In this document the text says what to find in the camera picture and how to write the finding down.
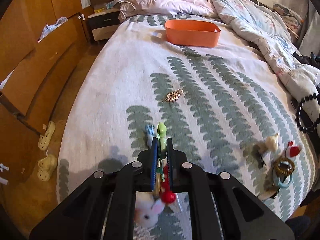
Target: gold hair clip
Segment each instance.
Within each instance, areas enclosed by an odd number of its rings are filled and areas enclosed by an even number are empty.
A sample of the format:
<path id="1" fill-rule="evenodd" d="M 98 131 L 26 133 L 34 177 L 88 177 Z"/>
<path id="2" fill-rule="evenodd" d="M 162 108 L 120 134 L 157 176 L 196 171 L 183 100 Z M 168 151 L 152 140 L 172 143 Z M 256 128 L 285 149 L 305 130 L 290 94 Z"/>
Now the gold hair clip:
<path id="1" fill-rule="evenodd" d="M 181 88 L 179 88 L 176 91 L 172 91 L 170 93 L 167 94 L 166 98 L 164 100 L 162 100 L 162 102 L 175 102 L 179 99 L 180 95 L 183 94 L 183 90 Z"/>

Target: metal bolt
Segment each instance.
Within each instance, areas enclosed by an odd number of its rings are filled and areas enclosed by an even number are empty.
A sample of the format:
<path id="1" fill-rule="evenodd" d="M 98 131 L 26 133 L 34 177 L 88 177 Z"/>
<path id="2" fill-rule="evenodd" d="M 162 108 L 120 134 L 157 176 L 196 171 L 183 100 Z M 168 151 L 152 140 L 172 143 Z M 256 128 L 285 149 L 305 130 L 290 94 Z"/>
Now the metal bolt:
<path id="1" fill-rule="evenodd" d="M 103 172 L 102 171 L 96 171 L 93 176 L 96 178 L 96 179 L 100 179 L 103 177 Z"/>
<path id="2" fill-rule="evenodd" d="M 188 163 L 188 162 L 185 162 L 185 163 L 182 164 L 182 167 L 185 168 L 185 169 L 190 169 L 192 167 L 192 164 Z"/>
<path id="3" fill-rule="evenodd" d="M 230 174 L 229 174 L 228 172 L 224 171 L 224 172 L 222 172 L 222 173 L 220 174 L 220 177 L 221 177 L 222 179 L 230 179 Z"/>
<path id="4" fill-rule="evenodd" d="M 132 167 L 134 168 L 140 168 L 142 166 L 142 163 L 139 161 L 135 161 L 132 163 Z"/>

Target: nightstand drawer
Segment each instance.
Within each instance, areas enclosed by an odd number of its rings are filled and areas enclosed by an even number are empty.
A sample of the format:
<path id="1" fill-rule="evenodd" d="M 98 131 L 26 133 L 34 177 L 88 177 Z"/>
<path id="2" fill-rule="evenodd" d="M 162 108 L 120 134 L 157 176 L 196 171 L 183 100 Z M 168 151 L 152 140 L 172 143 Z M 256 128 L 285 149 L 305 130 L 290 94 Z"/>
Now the nightstand drawer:
<path id="1" fill-rule="evenodd" d="M 92 34 L 95 41 L 109 39 L 115 33 L 119 25 L 106 26 L 92 30 Z"/>
<path id="2" fill-rule="evenodd" d="M 120 21 L 118 17 L 119 17 L 119 11 L 92 17 L 92 18 L 89 18 L 88 20 L 89 20 L 89 25 L 91 29 L 94 30 L 94 29 L 98 29 L 106 26 L 119 25 Z"/>

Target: white slipper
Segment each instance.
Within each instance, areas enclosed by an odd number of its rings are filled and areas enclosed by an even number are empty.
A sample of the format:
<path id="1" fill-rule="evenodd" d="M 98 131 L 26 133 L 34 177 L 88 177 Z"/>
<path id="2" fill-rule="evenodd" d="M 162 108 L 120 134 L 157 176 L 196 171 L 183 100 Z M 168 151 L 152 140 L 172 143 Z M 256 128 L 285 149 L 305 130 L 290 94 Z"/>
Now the white slipper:
<path id="1" fill-rule="evenodd" d="M 53 135 L 55 129 L 56 129 L 56 124 L 50 121 L 44 136 L 40 135 L 39 142 L 38 142 L 38 147 L 40 150 L 45 151 L 47 149 L 51 140 L 51 136 Z"/>
<path id="2" fill-rule="evenodd" d="M 52 154 L 49 154 L 44 159 L 38 161 L 38 178 L 42 181 L 48 181 L 51 178 L 52 173 L 58 165 L 58 160 Z"/>

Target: black cloth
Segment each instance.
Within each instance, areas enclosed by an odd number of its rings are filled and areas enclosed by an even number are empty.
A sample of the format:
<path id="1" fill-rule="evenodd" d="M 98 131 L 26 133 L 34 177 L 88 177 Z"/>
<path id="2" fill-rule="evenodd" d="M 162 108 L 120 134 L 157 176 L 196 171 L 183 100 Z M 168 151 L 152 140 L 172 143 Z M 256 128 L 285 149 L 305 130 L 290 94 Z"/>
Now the black cloth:
<path id="1" fill-rule="evenodd" d="M 310 57 L 308 56 L 299 56 L 296 52 L 293 53 L 293 56 L 301 63 L 308 64 L 317 69 L 320 69 L 320 61 L 319 58 L 315 56 L 313 52 L 311 52 Z"/>

